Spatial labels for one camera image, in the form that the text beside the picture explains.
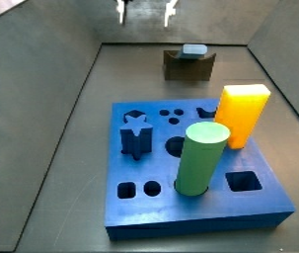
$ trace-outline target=green cylinder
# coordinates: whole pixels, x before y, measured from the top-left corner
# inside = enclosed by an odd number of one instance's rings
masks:
[[[196,123],[187,128],[175,180],[178,193],[198,196],[206,192],[228,137],[228,128],[218,123]]]

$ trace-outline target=square hole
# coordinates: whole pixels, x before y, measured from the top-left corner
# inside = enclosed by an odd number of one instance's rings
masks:
[[[120,183],[117,186],[119,199],[131,199],[136,194],[136,185],[133,182]]]
[[[255,191],[262,188],[252,171],[228,172],[226,178],[232,192]]]

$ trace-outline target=small brown box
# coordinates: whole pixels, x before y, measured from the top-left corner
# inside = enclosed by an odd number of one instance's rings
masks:
[[[216,53],[199,59],[176,58],[176,50],[163,52],[164,80],[204,80],[208,81]]]

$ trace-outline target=yellow block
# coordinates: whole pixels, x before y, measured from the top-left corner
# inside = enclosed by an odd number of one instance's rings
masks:
[[[268,96],[263,84],[224,86],[215,122],[230,129],[228,146],[232,149],[246,146]]]

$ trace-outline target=table surface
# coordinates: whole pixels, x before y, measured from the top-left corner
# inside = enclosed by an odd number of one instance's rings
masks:
[[[60,141],[17,252],[299,251],[299,120],[244,46],[218,53],[206,81],[164,81],[171,45],[103,45]],[[111,242],[104,229],[111,105],[113,102],[219,98],[224,85],[262,83],[271,96],[252,137],[294,202],[276,228]]]

